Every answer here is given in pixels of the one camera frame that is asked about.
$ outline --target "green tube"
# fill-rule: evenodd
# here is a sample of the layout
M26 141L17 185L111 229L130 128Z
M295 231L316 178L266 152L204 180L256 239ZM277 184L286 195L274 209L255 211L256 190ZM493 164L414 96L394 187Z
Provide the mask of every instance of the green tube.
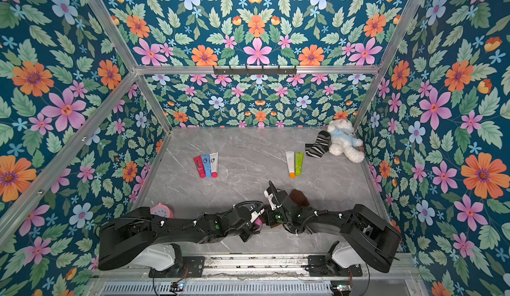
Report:
M303 153L302 152L296 152L296 175L301 175L301 166L303 165Z

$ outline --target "marble floor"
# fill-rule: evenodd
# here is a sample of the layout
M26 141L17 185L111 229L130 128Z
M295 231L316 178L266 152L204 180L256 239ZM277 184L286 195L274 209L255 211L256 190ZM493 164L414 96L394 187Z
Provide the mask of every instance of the marble floor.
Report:
M233 204L259 200L271 180L280 190L298 189L317 209L342 211L354 204L375 210L375 203L360 164L345 156L326 153L304 156L303 171L291 179L285 151L304 152L318 128L200 128L175 129L163 160L143 203L168 205L176 218L227 210ZM193 158L219 152L217 178L201 179ZM214 244L183 242L183 253L325 253L341 236L316 233L292 235L281 226L263 226L259 235L243 243L238 236Z

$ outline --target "metal grille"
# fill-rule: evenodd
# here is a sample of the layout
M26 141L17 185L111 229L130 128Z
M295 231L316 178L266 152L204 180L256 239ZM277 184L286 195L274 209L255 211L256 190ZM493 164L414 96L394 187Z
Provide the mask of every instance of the metal grille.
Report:
M169 295L171 282L156 282L156 291L159 295ZM302 281L258 281L258 282L201 282L190 281L186 283L182 295L332 295L330 284L324 282ZM155 295L152 281L148 282L110 282L101 293L106 295Z

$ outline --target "white teddy bear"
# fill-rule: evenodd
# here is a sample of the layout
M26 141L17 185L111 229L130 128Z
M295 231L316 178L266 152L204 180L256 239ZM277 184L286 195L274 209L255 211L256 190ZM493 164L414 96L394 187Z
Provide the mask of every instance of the white teddy bear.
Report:
M345 156L355 163L360 163L365 158L365 153L357 151L353 147L363 144L361 139L355 138L352 123L346 119L333 120L328 125L328 133L331 134L331 146L329 152L333 155Z

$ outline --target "red toothpaste tube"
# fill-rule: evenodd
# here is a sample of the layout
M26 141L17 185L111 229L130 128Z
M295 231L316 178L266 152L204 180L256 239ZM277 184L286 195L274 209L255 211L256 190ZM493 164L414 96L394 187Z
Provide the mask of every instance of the red toothpaste tube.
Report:
M198 174L200 174L200 178L205 178L206 170L203 168L201 156L193 158L193 161L195 161L196 170L198 171Z

